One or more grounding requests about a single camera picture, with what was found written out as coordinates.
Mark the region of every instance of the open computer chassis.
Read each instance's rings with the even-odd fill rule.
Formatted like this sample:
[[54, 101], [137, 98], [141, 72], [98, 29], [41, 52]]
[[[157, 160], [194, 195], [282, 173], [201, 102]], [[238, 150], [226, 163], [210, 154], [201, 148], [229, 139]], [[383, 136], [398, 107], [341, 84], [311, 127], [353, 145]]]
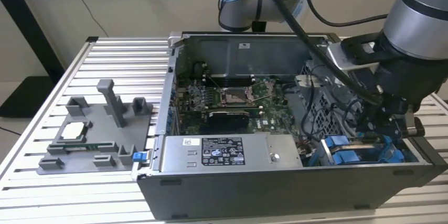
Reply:
[[[323, 51], [339, 41], [333, 34], [311, 39]], [[313, 161], [329, 136], [359, 141], [354, 125], [343, 127], [355, 97], [294, 34], [183, 33], [170, 40], [155, 146], [134, 166], [157, 219], [375, 209], [447, 169], [423, 137], [397, 141], [398, 163], [371, 153], [355, 155], [370, 162]]]

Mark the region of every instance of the black stand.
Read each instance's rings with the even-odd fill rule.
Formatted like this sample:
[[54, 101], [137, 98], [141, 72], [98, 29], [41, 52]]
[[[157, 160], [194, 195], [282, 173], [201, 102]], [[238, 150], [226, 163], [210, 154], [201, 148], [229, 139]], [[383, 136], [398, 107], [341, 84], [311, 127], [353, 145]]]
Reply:
[[2, 0], [11, 18], [34, 49], [39, 61], [49, 73], [47, 77], [27, 77], [13, 95], [0, 106], [0, 116], [9, 118], [33, 118], [59, 82], [65, 68], [51, 48], [45, 32], [26, 0]]

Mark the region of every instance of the blue clip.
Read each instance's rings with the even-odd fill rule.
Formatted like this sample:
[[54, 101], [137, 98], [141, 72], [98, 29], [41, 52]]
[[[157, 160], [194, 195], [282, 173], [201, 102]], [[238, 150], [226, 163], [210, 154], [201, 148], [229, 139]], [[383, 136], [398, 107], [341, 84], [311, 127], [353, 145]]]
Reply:
[[146, 162], [149, 160], [149, 154], [146, 152], [137, 152], [133, 156], [133, 162]]

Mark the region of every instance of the green circuit board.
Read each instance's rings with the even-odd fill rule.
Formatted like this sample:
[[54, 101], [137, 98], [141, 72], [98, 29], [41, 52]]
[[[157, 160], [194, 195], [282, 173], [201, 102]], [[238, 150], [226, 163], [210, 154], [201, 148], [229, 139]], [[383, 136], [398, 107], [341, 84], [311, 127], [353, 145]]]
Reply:
[[249, 124], [239, 129], [238, 134], [271, 132], [271, 134], [291, 134], [299, 137], [282, 85], [277, 80], [255, 79], [247, 87], [206, 87], [193, 81], [178, 88], [178, 107], [181, 117], [181, 133], [201, 135], [207, 125], [209, 114], [229, 111], [247, 113]]

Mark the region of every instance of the circuit board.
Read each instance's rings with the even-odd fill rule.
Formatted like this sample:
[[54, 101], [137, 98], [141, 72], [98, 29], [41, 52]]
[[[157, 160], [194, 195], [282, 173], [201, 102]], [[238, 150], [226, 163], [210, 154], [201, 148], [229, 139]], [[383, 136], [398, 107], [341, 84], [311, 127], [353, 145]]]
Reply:
[[247, 87], [210, 87], [201, 80], [177, 89], [182, 135], [271, 132], [299, 138], [282, 84], [254, 78]]

